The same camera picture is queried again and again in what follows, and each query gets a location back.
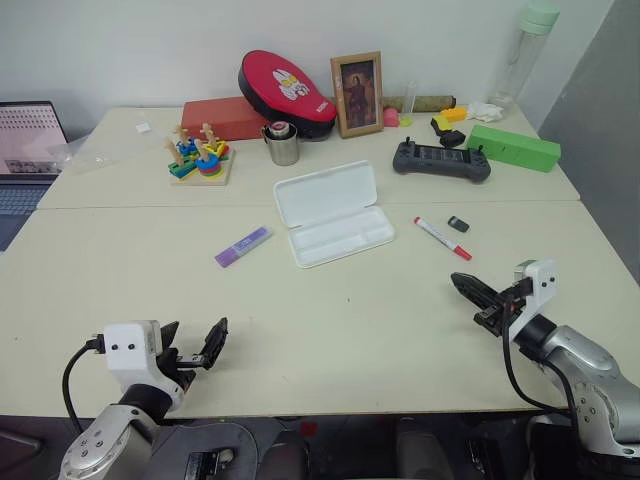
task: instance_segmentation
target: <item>picture frame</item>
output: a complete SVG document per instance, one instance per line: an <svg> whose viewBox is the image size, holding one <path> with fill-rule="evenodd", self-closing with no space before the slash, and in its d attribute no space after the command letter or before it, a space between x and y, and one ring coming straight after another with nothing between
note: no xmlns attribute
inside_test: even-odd
<svg viewBox="0 0 640 480"><path fill-rule="evenodd" d="M341 137L379 132L384 128L380 52L332 58L331 78Z"/></svg>

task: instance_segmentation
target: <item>white table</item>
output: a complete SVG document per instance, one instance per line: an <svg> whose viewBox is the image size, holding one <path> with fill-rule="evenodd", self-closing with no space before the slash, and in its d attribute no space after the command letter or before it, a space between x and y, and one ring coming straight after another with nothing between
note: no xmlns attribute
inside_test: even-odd
<svg viewBox="0 0 640 480"><path fill-rule="evenodd" d="M172 186L167 171L172 159L162 146L162 137L180 118L178 108L110 110L89 141L106 156L125 159L92 172L64 172L39 208L272 205L276 181L363 159L374 166L378 198L383 204L579 199L558 166L550 173L541 173L491 161L491 176L481 185L445 176L398 175L391 162L406 136L418 143L438 145L429 125L431 114L416 114L409 128L387 128L347 140L334 129L325 141L302 143L300 161L289 167L275 165L261 140L232 142L236 157L226 187ZM137 134L135 125L146 120L152 132ZM463 121L454 126L468 135L476 123ZM519 110L490 126L535 136ZM129 145L132 155L126 153Z"/></svg>
<svg viewBox="0 0 640 480"><path fill-rule="evenodd" d="M449 274L501 289L514 265L542 257L559 269L545 315L609 349L640 383L640 291L580 202L382 208L397 229L393 242L308 270L295 266L273 205L35 212L0 263L0 413L66 415L63 368L108 323L179 320L175 343L191 353L222 316L227 345L175 416L524 408L499 342L472 321L477 309ZM450 215L470 223L466 234L441 228L473 260L415 227L416 215L438 226ZM214 262L261 224L273 238L228 269ZM517 353L514 365L525 391L561 404ZM71 392L81 416L119 398L98 355L79 361Z"/></svg>

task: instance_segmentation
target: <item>clear water bottle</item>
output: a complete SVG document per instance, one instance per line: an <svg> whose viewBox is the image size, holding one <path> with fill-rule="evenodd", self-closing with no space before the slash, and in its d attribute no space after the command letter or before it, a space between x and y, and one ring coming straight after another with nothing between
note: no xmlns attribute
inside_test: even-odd
<svg viewBox="0 0 640 480"><path fill-rule="evenodd" d="M508 111L529 77L547 36L560 15L552 3L531 1L520 17L517 41L510 49L507 64L488 102Z"/></svg>

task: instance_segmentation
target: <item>black controller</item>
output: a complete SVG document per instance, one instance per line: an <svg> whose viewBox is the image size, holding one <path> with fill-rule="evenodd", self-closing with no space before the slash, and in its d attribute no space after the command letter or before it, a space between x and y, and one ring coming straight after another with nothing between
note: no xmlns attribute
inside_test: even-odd
<svg viewBox="0 0 640 480"><path fill-rule="evenodd" d="M398 173L438 173L467 177L473 183L483 182L491 173L487 157L482 153L482 146L478 150L431 147L416 145L409 137L398 145L393 157L393 169Z"/></svg>

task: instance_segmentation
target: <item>laptop screen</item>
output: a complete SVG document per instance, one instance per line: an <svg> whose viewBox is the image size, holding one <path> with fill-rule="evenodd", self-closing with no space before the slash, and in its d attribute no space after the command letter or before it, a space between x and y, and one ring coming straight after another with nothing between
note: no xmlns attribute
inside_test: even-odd
<svg viewBox="0 0 640 480"><path fill-rule="evenodd" d="M59 173L47 148L67 139L51 102L0 103L0 178Z"/></svg>

